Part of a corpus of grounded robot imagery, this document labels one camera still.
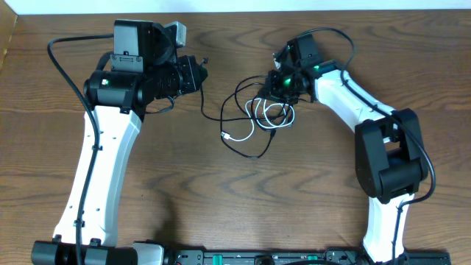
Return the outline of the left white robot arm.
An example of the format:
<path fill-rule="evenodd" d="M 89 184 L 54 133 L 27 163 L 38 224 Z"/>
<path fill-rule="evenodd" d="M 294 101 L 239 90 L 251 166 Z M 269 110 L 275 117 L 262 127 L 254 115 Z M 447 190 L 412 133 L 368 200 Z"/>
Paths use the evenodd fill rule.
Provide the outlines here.
<path fill-rule="evenodd" d="M 206 69 L 178 56 L 186 28 L 178 21 L 118 19 L 113 50 L 104 53 L 83 88 L 85 131 L 73 186 L 51 241 L 36 241 L 34 264 L 173 264 L 174 253 L 153 241 L 119 247 L 118 208 L 127 164 L 148 106 L 198 91 Z"/>

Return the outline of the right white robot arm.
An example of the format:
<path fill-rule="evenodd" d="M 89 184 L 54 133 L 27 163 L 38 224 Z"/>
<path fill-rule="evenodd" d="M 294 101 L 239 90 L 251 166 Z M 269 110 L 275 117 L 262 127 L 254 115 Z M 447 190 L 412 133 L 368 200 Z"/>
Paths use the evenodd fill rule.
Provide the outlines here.
<path fill-rule="evenodd" d="M 415 194 L 427 177 L 434 179 L 419 119 L 409 109 L 396 110 L 371 96 L 335 60 L 324 60 L 314 37 L 291 39 L 273 55 L 260 96 L 295 105 L 302 95 L 331 109 L 354 133 L 355 175 L 369 197 L 368 224 L 362 247 L 373 264 L 395 264 L 404 256 L 402 243 L 410 205 L 428 199 L 431 183 Z"/>

